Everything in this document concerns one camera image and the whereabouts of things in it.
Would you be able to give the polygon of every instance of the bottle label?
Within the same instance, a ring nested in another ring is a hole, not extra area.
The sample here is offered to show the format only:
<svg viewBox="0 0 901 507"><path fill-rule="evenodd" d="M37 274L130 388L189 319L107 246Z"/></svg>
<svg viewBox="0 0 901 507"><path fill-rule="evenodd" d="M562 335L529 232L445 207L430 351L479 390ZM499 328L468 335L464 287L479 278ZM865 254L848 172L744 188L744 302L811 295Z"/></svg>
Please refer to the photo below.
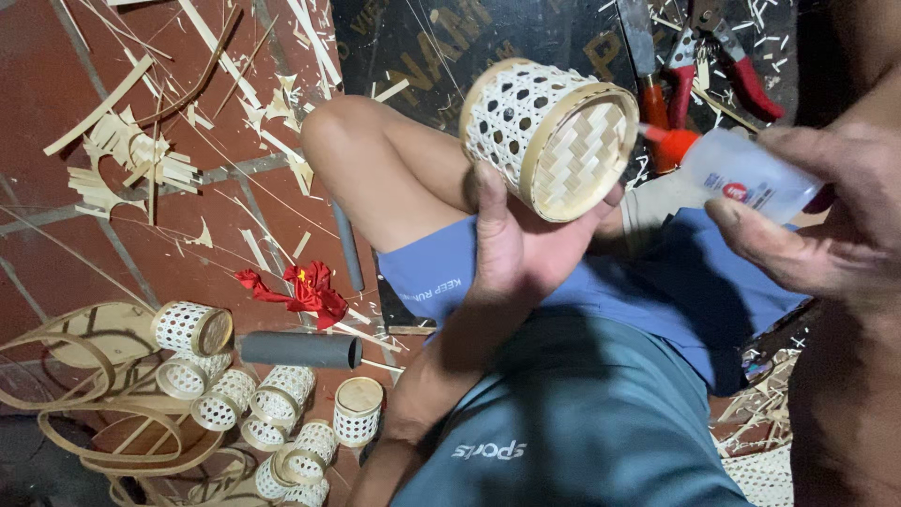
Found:
<svg viewBox="0 0 901 507"><path fill-rule="evenodd" d="M707 175L704 186L713 191L719 191L727 198L737 200L753 209L760 209L776 195L776 190L768 185L766 181L755 188L749 189L744 183L729 180L716 172L711 172Z"/></svg>

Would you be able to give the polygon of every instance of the blue shorts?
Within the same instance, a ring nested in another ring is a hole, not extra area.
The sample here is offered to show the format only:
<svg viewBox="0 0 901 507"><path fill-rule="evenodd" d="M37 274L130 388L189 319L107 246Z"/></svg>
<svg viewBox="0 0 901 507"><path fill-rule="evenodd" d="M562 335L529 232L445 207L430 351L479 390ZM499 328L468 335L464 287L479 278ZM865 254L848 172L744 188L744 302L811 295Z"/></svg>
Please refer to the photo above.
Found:
<svg viewBox="0 0 901 507"><path fill-rule="evenodd" d="M418 317L440 327L476 271L476 218L468 217L394 252L382 275ZM805 299L781 289L726 246L704 210L683 207L638 260L587 255L539 311L604 317L663 338L725 396L745 384L741 349Z"/></svg>

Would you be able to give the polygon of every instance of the knee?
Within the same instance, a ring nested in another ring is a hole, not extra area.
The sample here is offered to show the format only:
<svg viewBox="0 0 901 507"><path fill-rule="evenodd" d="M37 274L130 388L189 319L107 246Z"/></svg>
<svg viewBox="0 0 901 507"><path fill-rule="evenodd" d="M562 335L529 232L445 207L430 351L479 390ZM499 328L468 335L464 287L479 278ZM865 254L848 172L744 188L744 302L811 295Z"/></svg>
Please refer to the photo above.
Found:
<svg viewBox="0 0 901 507"><path fill-rule="evenodd" d="M328 147L350 137L350 132L359 128L356 120L361 119L371 107L372 99L345 95L333 98L317 106L304 118L300 131L300 142L304 152Z"/></svg>

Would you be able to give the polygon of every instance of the glue bottle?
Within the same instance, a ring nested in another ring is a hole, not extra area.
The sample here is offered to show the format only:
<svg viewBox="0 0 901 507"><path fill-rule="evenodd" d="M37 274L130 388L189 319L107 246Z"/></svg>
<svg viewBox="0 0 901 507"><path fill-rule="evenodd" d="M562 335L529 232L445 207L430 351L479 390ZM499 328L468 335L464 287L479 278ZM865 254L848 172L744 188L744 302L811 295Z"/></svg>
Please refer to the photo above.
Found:
<svg viewBox="0 0 901 507"><path fill-rule="evenodd" d="M785 224L823 187L818 178L781 161L744 137L715 128L704 136L642 124L640 131L660 151L681 161L681 170L710 198L727 197Z"/></svg>

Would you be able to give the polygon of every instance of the knife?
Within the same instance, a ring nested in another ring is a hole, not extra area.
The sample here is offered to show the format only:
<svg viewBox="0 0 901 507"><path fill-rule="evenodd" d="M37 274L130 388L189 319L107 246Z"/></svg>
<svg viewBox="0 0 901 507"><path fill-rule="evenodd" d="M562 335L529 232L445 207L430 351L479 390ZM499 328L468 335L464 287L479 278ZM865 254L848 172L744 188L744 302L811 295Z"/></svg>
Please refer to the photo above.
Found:
<svg viewBox="0 0 901 507"><path fill-rule="evenodd" d="M632 55L635 77L642 93L642 121L669 130L667 104L663 101L660 81L657 77L657 61L654 59L654 40L651 36L651 16L645 0L616 0L616 10L625 33L626 45ZM676 161L651 147L651 156L657 174L666 174L676 168Z"/></svg>

